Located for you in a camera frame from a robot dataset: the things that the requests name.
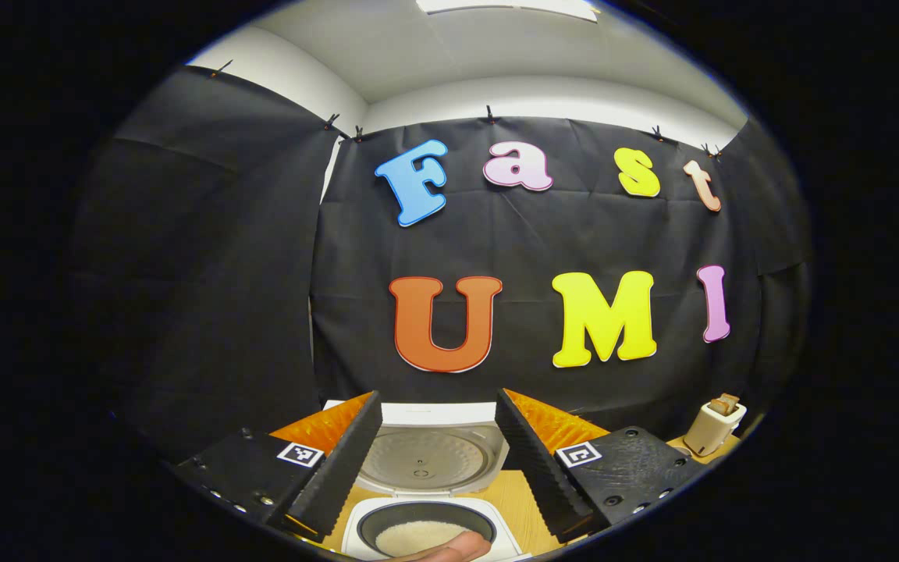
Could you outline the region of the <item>white toaster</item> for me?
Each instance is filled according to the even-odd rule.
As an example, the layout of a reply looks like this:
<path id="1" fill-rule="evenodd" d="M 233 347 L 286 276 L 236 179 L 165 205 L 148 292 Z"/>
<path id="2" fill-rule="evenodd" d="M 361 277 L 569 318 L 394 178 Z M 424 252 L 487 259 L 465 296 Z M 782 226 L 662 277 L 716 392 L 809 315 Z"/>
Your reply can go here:
<path id="1" fill-rule="evenodd" d="M 709 402 L 702 405 L 684 435 L 685 447 L 697 457 L 713 455 L 727 441 L 727 437 L 734 434 L 747 413 L 746 406 L 738 403 L 735 412 L 724 417 L 712 411 Z"/>

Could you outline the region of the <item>white rice cooker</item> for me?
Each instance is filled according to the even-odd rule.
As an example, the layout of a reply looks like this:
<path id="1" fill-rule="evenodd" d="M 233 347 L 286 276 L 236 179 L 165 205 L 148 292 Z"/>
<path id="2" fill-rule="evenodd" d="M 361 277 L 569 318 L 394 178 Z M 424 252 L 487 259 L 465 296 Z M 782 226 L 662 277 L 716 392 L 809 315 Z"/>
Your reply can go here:
<path id="1" fill-rule="evenodd" d="M 325 544 L 359 560 L 388 560 L 378 534 L 410 521 L 464 526 L 492 544 L 475 562 L 528 555 L 492 502 L 477 498 L 499 476 L 509 444 L 493 402 L 382 405 L 382 426 Z"/>

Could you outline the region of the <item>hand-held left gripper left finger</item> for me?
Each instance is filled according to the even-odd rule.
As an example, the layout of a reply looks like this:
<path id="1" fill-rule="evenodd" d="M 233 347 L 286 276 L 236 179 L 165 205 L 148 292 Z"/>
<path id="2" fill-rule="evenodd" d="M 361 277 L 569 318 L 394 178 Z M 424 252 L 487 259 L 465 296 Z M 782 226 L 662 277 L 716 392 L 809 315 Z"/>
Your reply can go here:
<path id="1" fill-rule="evenodd" d="M 324 539 L 381 426 L 381 397 L 365 393 L 271 433 L 243 428 L 172 473 L 254 525 Z"/>

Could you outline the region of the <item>black backdrop cloth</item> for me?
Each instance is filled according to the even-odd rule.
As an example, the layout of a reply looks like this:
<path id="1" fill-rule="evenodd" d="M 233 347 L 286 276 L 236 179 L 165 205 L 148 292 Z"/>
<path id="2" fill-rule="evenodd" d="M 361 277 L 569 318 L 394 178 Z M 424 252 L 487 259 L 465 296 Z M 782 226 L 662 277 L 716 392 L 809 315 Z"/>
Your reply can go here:
<path id="1" fill-rule="evenodd" d="M 807 329 L 806 203 L 749 123 L 703 152 L 570 119 L 418 123 L 338 144 L 235 76 L 171 75 L 98 153 L 69 265 L 104 409 L 172 461 L 328 399 L 495 399 L 678 437 L 753 425 Z"/>

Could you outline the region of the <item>white rice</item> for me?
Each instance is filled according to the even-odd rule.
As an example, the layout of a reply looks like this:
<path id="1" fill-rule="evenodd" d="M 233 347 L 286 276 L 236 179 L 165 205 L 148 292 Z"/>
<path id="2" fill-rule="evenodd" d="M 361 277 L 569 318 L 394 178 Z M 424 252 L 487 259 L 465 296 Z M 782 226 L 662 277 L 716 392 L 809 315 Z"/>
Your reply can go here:
<path id="1" fill-rule="evenodd" d="M 443 521 L 410 521 L 378 534 L 375 548 L 389 557 L 403 557 L 445 544 L 468 529 Z"/>

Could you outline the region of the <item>long ceiling light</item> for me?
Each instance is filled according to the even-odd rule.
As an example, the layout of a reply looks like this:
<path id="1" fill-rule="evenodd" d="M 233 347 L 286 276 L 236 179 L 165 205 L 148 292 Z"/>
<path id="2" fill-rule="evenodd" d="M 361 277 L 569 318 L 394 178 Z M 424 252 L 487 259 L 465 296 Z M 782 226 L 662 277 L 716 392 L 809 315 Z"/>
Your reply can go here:
<path id="1" fill-rule="evenodd" d="M 465 9 L 519 9 L 572 17 L 597 22 L 600 11 L 588 0 L 415 0 L 427 14 Z"/>

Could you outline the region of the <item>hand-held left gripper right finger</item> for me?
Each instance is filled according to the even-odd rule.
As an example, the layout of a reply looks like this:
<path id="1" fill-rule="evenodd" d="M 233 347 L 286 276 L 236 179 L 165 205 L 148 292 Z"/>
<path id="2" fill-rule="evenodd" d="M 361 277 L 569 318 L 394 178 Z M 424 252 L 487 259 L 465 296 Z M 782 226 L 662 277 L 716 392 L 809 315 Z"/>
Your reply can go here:
<path id="1" fill-rule="evenodd" d="M 627 525 L 709 470 L 640 427 L 604 430 L 510 389 L 495 420 L 560 542 Z"/>

